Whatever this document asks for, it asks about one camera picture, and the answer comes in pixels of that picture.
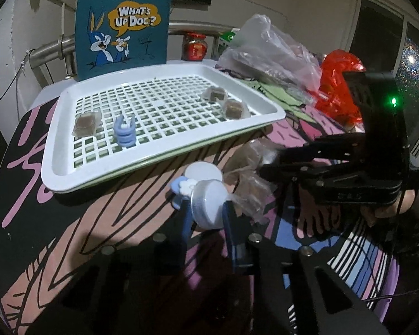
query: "red plastic bag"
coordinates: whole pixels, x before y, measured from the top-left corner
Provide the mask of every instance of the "red plastic bag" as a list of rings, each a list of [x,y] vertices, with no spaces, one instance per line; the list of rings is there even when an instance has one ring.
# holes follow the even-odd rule
[[[345,127],[360,124],[361,114],[343,78],[343,72],[363,72],[365,67],[359,58],[344,50],[334,50],[321,63],[320,91],[314,94],[315,108],[335,119]]]

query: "speech bubble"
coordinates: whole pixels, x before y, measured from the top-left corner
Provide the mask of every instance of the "speech bubble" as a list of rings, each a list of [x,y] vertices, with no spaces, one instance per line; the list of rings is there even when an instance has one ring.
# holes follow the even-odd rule
[[[128,30],[139,31],[161,23],[158,8],[152,4],[139,4],[135,1],[124,1],[108,13],[108,23],[120,37]]]

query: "window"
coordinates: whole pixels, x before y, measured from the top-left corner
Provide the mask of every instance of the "window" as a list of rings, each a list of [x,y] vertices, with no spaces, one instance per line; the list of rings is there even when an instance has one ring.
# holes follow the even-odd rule
[[[367,70],[391,72],[402,39],[403,19],[387,9],[361,0],[360,13],[349,51]]]
[[[368,71],[391,71],[403,94],[412,153],[419,151],[419,23],[376,0],[358,0],[347,48]]]
[[[419,30],[410,23],[396,72],[396,82],[403,93],[405,123],[413,146],[419,139]]]

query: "white bottle cap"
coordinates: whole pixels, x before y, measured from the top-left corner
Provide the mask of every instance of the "white bottle cap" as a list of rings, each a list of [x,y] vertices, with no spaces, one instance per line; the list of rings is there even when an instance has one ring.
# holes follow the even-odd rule
[[[188,179],[195,181],[202,180],[223,180],[223,175],[220,169],[210,162],[197,161],[190,164],[183,174]]]
[[[228,190],[219,180],[199,181],[191,195],[191,211],[202,229],[223,228],[222,207],[228,199]]]

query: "blue clamp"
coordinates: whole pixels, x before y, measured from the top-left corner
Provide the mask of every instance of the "blue clamp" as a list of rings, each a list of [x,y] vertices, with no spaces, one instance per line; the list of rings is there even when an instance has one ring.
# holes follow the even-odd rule
[[[121,147],[135,146],[137,143],[137,135],[135,133],[135,123],[137,119],[135,115],[132,115],[130,124],[128,127],[121,127],[124,122],[124,116],[120,115],[113,125],[113,135],[116,138],[117,143]]]

